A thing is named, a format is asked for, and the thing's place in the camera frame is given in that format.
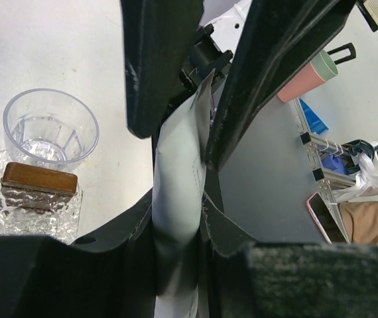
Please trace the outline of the pink and green cup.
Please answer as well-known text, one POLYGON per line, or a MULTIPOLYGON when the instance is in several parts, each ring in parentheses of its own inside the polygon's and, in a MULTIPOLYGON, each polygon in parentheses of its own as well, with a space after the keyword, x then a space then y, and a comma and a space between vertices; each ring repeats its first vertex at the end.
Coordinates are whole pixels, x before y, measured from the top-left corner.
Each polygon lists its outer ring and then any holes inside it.
POLYGON ((277 97, 287 103, 325 84, 337 75, 335 62, 326 51, 322 50, 277 93, 277 97))

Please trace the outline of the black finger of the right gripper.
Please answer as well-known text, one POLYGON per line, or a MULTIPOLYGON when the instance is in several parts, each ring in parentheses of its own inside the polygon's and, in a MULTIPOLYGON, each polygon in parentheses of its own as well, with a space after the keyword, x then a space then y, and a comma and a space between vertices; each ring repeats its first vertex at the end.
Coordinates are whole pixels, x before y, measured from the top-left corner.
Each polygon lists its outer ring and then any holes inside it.
POLYGON ((355 1, 252 1, 204 161, 221 169, 257 113, 345 26, 355 1))
POLYGON ((157 128, 204 13, 202 1, 121 1, 127 128, 157 128))

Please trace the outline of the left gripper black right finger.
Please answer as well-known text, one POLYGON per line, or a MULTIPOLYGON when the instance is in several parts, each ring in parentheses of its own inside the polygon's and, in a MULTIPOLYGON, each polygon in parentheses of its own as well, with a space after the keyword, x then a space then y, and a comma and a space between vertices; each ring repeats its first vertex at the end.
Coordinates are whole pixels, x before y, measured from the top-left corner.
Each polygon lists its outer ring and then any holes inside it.
POLYGON ((378 246, 263 244, 204 198, 202 317, 378 317, 378 246))

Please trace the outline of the clear textured oval tray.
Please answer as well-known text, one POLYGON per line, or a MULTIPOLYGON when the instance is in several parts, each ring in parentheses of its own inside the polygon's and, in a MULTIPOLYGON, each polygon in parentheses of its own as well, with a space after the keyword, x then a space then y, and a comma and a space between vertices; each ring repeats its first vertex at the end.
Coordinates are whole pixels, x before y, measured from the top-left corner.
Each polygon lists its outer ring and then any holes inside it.
POLYGON ((66 244, 75 241, 83 191, 78 187, 68 198, 48 194, 48 205, 41 207, 41 192, 2 189, 1 178, 10 161, 7 152, 0 151, 0 235, 49 235, 66 244))

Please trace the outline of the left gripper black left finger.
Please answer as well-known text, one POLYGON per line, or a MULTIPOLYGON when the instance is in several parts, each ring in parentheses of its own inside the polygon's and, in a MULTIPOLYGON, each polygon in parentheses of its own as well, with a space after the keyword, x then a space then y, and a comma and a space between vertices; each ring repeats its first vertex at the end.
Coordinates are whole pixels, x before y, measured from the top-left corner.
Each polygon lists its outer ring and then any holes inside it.
POLYGON ((151 200, 146 193, 69 245, 0 236, 0 317, 152 317, 151 200))

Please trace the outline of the clear holder with brown ends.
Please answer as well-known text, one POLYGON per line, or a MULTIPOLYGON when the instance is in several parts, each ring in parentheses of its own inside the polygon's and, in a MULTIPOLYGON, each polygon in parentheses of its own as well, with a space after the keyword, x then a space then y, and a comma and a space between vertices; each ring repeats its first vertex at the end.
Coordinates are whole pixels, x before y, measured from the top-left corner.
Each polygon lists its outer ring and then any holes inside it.
POLYGON ((11 207, 57 211, 78 190, 75 174, 10 162, 1 178, 1 193, 11 207))

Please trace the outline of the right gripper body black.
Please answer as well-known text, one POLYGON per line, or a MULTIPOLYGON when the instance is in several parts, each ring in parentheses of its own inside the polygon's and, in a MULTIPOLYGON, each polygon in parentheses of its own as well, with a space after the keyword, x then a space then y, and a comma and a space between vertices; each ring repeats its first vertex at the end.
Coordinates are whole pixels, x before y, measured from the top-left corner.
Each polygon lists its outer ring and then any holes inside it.
POLYGON ((206 25, 195 33, 194 45, 179 73, 180 83, 188 91, 196 91, 211 71, 214 71, 212 91, 216 91, 229 73, 233 52, 222 52, 212 38, 213 32, 213 25, 206 25))

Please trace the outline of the clear plastic cup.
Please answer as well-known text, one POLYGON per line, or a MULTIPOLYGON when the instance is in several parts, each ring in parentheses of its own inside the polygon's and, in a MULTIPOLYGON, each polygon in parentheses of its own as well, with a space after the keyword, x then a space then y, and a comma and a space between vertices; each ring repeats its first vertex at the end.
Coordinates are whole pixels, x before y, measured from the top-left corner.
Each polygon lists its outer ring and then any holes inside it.
POLYGON ((36 88, 14 96, 3 112, 5 148, 14 162, 75 170, 96 148, 99 124, 80 99, 36 88))

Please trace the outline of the pink-cased smartphone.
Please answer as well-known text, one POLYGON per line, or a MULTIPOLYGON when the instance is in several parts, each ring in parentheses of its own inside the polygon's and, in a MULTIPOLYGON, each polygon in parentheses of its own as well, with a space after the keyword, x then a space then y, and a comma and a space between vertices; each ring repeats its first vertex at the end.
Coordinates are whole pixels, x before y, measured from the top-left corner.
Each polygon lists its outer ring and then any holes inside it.
POLYGON ((306 201, 310 215, 327 243, 345 243, 349 241, 331 215, 319 193, 311 195, 306 201))

